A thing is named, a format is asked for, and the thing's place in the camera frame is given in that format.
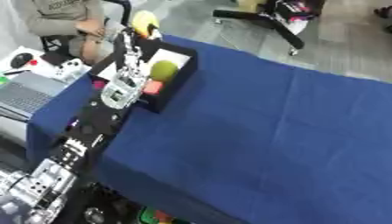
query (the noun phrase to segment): person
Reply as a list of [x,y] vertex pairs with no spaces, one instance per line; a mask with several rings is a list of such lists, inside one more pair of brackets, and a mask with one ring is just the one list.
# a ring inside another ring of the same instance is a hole
[[89,65],[113,52],[116,35],[125,28],[105,19],[101,0],[15,0],[14,7],[30,32],[67,36],[69,53]]

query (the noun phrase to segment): chair wheel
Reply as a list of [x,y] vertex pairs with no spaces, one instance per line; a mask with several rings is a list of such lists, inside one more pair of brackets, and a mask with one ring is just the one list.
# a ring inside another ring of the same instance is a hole
[[296,56],[297,54],[298,54],[298,50],[297,50],[297,49],[291,48],[291,49],[289,50],[289,55],[290,55],[290,56]]
[[220,18],[216,18],[216,19],[214,20],[214,22],[215,22],[217,25],[221,25],[221,24],[222,24],[222,20],[221,20]]

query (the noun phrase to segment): table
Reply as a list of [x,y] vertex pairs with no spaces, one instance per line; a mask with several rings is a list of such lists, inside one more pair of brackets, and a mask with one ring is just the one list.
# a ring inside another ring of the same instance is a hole
[[[20,69],[11,70],[12,59],[20,53],[31,53],[33,58],[38,62],[36,66],[30,64],[21,67]],[[52,75],[56,73],[56,67],[49,64],[40,58],[44,54],[41,51],[37,51],[28,47],[20,46],[14,52],[10,53],[7,57],[0,60],[0,72],[10,72],[19,70],[31,70],[35,74],[39,74],[48,78],[52,78]],[[17,75],[7,76],[9,79],[16,77]],[[5,117],[0,116],[0,135],[10,139],[12,142],[25,146],[26,143],[26,123],[14,121]]]
[[[197,223],[392,221],[392,86],[182,38],[199,71],[158,115],[135,108],[96,167],[131,200]],[[86,103],[88,77],[28,127],[39,160]]]

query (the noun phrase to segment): gray floor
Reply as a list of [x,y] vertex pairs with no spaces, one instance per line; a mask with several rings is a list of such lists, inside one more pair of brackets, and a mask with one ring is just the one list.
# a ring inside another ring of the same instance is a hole
[[392,82],[392,35],[382,27],[390,21],[373,16],[387,0],[327,0],[323,16],[299,36],[306,43],[297,56],[273,31],[238,20],[215,24],[212,10],[235,6],[230,0],[134,0],[137,10],[153,11],[165,33],[246,51],[261,58],[379,81]]

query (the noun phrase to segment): green object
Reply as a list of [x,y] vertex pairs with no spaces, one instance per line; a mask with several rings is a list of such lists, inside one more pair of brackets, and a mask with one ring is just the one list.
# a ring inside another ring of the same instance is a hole
[[5,78],[4,76],[0,76],[0,85],[6,83],[8,81],[7,78]]
[[169,60],[160,60],[151,68],[151,78],[154,81],[169,81],[177,72],[179,68],[176,64]]
[[155,218],[155,209],[145,207],[139,214],[139,224],[158,224],[159,220]]

